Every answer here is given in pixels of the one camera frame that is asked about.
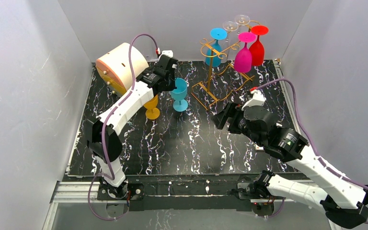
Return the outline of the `teal wine glass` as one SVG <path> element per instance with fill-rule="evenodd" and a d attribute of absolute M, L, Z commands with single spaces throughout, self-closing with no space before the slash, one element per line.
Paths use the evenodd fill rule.
<path fill-rule="evenodd" d="M 173 108 L 177 112 L 183 112 L 188 108 L 188 102 L 185 99 L 187 96 L 187 81 L 182 78 L 175 79 L 176 88 L 170 91 L 173 102 Z"/>

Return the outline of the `orange wine glass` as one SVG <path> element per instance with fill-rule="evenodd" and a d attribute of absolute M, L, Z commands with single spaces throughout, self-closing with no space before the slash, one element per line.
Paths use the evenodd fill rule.
<path fill-rule="evenodd" d="M 146 108 L 145 116 L 147 119 L 155 120 L 160 116 L 160 111 L 157 108 L 158 102 L 159 98 L 156 95 L 143 105 Z"/>

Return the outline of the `magenta wine glass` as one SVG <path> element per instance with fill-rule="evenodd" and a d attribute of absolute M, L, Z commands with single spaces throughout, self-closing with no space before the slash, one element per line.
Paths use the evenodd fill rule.
<path fill-rule="evenodd" d="M 238 35 L 238 39 L 244 43 L 244 46 L 237 53 L 233 66 L 237 72 L 247 73 L 252 68 L 252 55 L 247 45 L 256 40 L 256 35 L 252 32 L 243 32 Z"/>

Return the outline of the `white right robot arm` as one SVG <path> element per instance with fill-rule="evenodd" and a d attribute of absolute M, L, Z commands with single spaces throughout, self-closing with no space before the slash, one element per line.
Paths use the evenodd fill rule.
<path fill-rule="evenodd" d="M 240 194 L 289 198 L 319 210 L 346 229 L 367 222 L 368 187 L 343 180 L 336 169 L 315 155 L 301 134 L 278 125 L 275 114 L 260 105 L 229 103 L 212 116 L 212 121 L 217 129 L 227 126 L 230 133 L 245 135 L 265 153 L 298 169 L 315 183 L 301 184 L 264 170 L 251 184 L 238 188 Z"/>

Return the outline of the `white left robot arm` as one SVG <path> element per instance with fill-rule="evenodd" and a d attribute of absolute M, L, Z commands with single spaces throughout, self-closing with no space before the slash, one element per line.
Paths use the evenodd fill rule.
<path fill-rule="evenodd" d="M 86 120 L 86 145 L 101 167 L 100 182 L 116 199 L 124 199 L 128 194 L 126 176 L 120 163 L 123 145 L 119 134 L 147 102 L 161 92 L 176 88 L 174 73 L 177 65 L 173 52 L 163 51 L 154 66 L 134 71 L 134 84 L 115 104 L 95 120 Z"/>

